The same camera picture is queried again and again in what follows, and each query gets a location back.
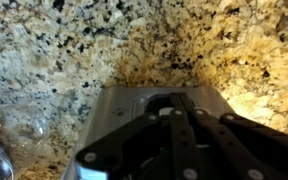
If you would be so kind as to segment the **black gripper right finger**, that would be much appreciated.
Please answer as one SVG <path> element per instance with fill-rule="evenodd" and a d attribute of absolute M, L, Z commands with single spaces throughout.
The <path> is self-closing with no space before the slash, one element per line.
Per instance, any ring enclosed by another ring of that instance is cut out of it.
<path fill-rule="evenodd" d="M 207 180 L 288 180 L 288 135 L 231 112 L 216 118 L 180 98 Z"/>

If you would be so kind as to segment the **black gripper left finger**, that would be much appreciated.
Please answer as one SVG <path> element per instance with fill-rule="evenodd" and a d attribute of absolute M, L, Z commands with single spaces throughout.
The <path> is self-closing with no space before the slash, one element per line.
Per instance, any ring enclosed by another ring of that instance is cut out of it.
<path fill-rule="evenodd" d="M 184 93 L 161 104 L 78 151 L 78 180 L 198 180 L 198 150 Z"/>

